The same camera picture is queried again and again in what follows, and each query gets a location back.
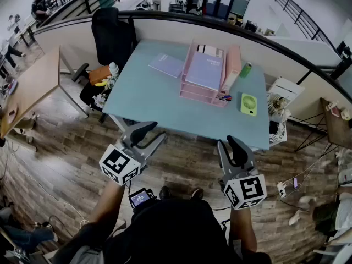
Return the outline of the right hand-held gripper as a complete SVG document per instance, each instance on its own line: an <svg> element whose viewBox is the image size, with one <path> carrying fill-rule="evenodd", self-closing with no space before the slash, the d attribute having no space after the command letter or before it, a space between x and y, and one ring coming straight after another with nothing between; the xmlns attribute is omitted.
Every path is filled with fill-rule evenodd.
<svg viewBox="0 0 352 264"><path fill-rule="evenodd" d="M232 148L232 158L223 141L217 143L219 164L224 172L222 192L234 210L256 206L267 197L264 175L255 168L251 148L231 135L227 140Z"/></svg>

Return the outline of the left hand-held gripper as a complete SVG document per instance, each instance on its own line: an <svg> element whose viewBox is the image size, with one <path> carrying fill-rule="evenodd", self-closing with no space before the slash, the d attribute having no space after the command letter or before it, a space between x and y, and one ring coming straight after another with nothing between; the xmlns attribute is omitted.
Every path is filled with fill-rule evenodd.
<svg viewBox="0 0 352 264"><path fill-rule="evenodd" d="M153 155L166 138L166 133L157 134L144 146L136 146L146 134L157 126L157 122L140 122L128 126L120 140L131 150L121 150L110 144L102 155L99 165L107 177L119 185L124 185L139 174L146 166L146 160Z"/></svg>

